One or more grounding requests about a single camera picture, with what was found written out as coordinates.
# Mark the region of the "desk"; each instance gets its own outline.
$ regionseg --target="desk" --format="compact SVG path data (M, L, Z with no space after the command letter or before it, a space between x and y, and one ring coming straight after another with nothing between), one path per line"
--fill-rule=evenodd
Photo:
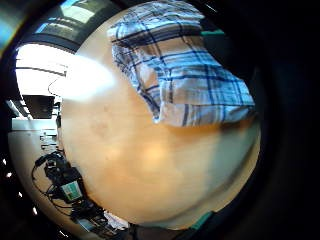
M113 63L106 31L121 14L89 36L69 67L60 92L65 153L89 196L113 214L145 226L188 227L240 191L256 163L259 124L154 124Z

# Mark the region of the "black cable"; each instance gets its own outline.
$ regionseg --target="black cable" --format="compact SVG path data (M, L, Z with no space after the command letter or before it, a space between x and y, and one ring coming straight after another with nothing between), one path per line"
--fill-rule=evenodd
M61 210L56 206L56 204L53 202L53 200L52 200L51 197L48 197L48 199L49 199L49 201L52 203L52 205L54 206L54 208L55 208L58 212L60 212L61 214L65 215L65 216L68 216L68 217L71 216L70 214L67 214L67 213L61 211Z

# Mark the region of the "blue plaid fabric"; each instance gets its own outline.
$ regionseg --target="blue plaid fabric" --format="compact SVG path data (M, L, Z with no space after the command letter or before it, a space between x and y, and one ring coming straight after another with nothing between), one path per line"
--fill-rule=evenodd
M130 8L108 30L114 61L156 123L236 122L254 112L243 80L203 46L202 18L184 1L152 1Z

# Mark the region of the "wooden table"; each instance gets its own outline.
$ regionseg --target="wooden table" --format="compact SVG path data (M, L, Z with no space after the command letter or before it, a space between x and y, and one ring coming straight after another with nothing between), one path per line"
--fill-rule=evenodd
M244 185L259 152L259 124L154 124L113 63L106 31L120 15L89 36L63 83L66 156L89 196L113 214L146 226L188 227Z

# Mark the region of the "wire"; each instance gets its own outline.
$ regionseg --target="wire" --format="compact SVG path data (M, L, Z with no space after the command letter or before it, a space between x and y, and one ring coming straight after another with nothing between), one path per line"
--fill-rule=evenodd
M65 216L68 216L68 217L71 216L70 214L67 214L67 213L61 211L61 210L56 206L56 204L53 202L53 200L52 200L51 197L48 197L48 199L49 199L49 201L52 203L52 205L54 206L54 208L55 208L58 212L60 212L61 214L65 215Z

